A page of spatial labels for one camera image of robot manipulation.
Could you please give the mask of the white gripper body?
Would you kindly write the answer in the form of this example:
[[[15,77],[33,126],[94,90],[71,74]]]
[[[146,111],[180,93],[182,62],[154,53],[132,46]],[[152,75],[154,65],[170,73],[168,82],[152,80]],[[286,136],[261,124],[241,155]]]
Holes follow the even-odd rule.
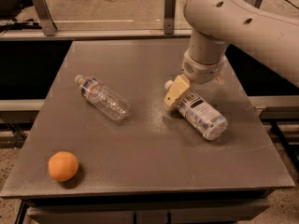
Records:
[[[215,64],[202,64],[196,62],[189,52],[186,51],[184,53],[181,70],[190,82],[204,84],[214,79],[221,72],[225,62],[226,57],[222,56]]]

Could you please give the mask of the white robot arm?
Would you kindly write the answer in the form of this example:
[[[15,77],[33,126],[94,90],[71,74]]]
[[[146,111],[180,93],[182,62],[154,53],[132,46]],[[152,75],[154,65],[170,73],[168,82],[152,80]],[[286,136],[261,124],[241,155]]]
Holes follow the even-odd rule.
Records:
[[[193,83],[214,79],[234,45],[249,56],[299,85],[299,21],[262,11],[255,0],[185,0],[183,13],[192,27],[181,74],[167,82],[164,103],[177,106]]]

